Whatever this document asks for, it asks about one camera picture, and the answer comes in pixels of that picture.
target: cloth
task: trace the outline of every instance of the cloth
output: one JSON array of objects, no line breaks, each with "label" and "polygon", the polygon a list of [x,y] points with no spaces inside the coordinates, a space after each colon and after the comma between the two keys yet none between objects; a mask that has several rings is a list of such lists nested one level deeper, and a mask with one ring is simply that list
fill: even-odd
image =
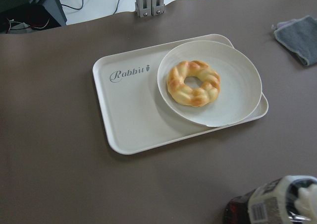
[{"label": "cloth", "polygon": [[278,23],[274,36],[303,65],[317,63],[317,21],[311,16]]}]

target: rectangular tray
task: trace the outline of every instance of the rectangular tray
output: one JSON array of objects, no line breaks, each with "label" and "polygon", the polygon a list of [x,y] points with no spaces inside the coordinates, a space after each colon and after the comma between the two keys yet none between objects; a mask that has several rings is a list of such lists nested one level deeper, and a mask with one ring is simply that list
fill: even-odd
[{"label": "rectangular tray", "polygon": [[194,40],[216,41],[233,47],[226,37],[211,34],[105,56],[96,61],[93,67],[96,90],[108,143],[116,152],[131,155],[256,120],[267,113],[264,94],[252,114],[228,126],[206,127],[172,111],[158,89],[158,67],[171,49]]}]

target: bottle cap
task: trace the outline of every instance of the bottle cap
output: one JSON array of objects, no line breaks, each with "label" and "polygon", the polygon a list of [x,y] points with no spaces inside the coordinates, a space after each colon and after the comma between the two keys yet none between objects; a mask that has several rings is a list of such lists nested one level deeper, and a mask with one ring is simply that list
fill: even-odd
[{"label": "bottle cap", "polygon": [[298,189],[298,199],[295,201],[295,207],[301,216],[317,223],[317,184]]}]

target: tabletop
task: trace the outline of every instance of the tabletop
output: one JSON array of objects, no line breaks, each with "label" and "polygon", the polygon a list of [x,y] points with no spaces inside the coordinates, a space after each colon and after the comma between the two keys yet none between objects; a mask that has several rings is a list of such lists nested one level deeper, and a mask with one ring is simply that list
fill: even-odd
[{"label": "tabletop", "polygon": [[[317,176],[317,66],[302,66],[272,29],[316,18],[316,8],[316,0],[177,0],[156,17],[122,12],[0,35],[0,222],[218,224],[233,197],[285,175]],[[133,155],[114,151],[94,63],[208,34],[254,63],[268,113]]]}]

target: ring-shaped bread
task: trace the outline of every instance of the ring-shaped bread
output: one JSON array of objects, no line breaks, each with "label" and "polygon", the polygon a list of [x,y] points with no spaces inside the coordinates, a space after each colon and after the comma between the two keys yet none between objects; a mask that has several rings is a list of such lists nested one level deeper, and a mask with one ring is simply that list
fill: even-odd
[{"label": "ring-shaped bread", "polygon": [[[191,76],[202,81],[200,87],[193,89],[184,83],[186,77]],[[201,107],[217,99],[220,92],[220,76],[203,61],[184,60],[170,70],[167,90],[176,102]]]}]

